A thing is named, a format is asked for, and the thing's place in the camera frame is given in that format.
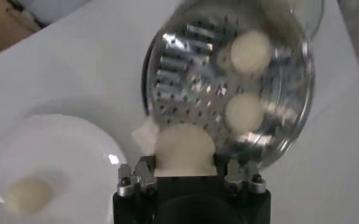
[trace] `white bowl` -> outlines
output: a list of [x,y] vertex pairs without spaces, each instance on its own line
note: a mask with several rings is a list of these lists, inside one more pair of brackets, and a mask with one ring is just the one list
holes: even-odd
[[[0,223],[113,223],[112,195],[124,162],[118,144],[86,120],[30,117],[0,137]],[[35,214],[9,214],[5,194],[27,177],[47,181],[54,196]]]

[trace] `metal bracket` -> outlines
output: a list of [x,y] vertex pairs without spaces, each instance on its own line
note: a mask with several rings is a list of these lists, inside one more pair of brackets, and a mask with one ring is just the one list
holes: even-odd
[[157,190],[157,179],[151,174],[147,163],[139,161],[135,173],[139,177],[140,189],[145,194],[153,194]]
[[243,188],[244,174],[240,172],[237,160],[231,159],[227,165],[228,173],[224,177],[224,185],[228,191],[239,193]]
[[132,175],[132,169],[128,164],[121,164],[118,169],[117,192],[120,197],[129,197],[135,192],[137,179]]
[[266,181],[259,174],[258,164],[255,161],[248,161],[244,166],[248,177],[248,190],[251,193],[263,194],[266,192]]

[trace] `screw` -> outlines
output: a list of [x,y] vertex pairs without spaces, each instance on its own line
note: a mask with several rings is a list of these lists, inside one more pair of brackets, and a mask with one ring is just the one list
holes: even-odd
[[130,178],[129,178],[129,177],[122,177],[122,178],[121,178],[121,185],[122,185],[122,186],[128,186],[128,185],[130,185]]
[[255,174],[254,176],[252,176],[251,180],[252,180],[252,182],[257,183],[257,184],[263,183],[262,176],[259,174]]

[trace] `perforated metal surface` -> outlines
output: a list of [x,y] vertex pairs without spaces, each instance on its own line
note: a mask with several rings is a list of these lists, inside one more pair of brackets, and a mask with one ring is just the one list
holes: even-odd
[[[310,109],[314,74],[299,29],[278,32],[281,27],[270,23],[270,16],[253,2],[205,0],[178,9],[151,44],[145,98],[148,113],[161,129],[198,125],[213,138],[217,152],[260,150],[260,167],[265,167],[300,133]],[[253,29],[267,33],[274,47],[260,78],[238,75],[229,58],[235,37]],[[237,136],[226,126],[224,109],[241,93],[258,94],[265,114],[258,131]]]

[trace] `white food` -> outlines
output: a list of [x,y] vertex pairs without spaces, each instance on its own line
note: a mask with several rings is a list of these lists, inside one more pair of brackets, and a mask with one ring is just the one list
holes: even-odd
[[234,96],[225,112],[227,125],[238,135],[258,130],[263,121],[261,100],[252,93]]
[[47,182],[28,178],[13,184],[6,197],[5,209],[15,215],[33,214],[49,203],[53,191]]
[[216,175],[215,144],[198,126],[180,124],[160,133],[155,145],[156,177]]
[[259,75],[270,63],[272,47],[266,34],[245,33],[232,43],[230,58],[233,67],[242,75]]

